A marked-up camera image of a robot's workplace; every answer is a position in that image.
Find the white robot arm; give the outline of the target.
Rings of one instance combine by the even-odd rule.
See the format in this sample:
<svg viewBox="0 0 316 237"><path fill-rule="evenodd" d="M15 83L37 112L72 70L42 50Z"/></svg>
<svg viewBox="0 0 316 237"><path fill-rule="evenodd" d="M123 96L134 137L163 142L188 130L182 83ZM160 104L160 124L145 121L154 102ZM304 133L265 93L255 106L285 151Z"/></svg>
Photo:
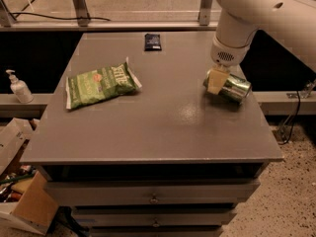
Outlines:
<svg viewBox="0 0 316 237"><path fill-rule="evenodd" d="M315 78L313 0L216 0L212 60L239 65L256 91L299 91Z"/></svg>

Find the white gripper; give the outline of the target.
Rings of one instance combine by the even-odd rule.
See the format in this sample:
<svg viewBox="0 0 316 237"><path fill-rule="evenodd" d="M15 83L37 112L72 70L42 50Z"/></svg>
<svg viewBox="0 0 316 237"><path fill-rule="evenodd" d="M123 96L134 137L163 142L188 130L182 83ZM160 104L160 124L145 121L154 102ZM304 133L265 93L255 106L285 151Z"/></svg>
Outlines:
<svg viewBox="0 0 316 237"><path fill-rule="evenodd" d="M207 91L211 94L217 95L224 86L229 77L229 67L239 65L249 46L230 47L223 44L218 37L214 37L211 46L211 58L216 63L209 70Z"/></svg>

